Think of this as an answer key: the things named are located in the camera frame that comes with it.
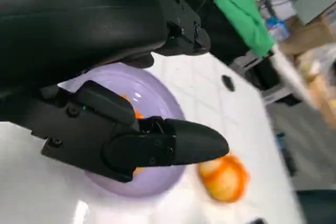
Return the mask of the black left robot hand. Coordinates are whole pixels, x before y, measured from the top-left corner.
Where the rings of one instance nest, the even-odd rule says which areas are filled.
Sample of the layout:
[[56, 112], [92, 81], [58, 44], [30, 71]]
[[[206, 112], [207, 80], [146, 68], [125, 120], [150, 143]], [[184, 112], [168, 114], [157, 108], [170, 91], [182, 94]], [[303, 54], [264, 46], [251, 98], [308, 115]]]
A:
[[1, 0], [1, 120], [45, 139], [44, 156], [123, 183], [138, 167], [214, 160], [229, 146], [208, 126], [137, 119], [128, 100], [92, 80], [76, 92], [59, 86], [107, 63], [209, 48], [183, 0]]

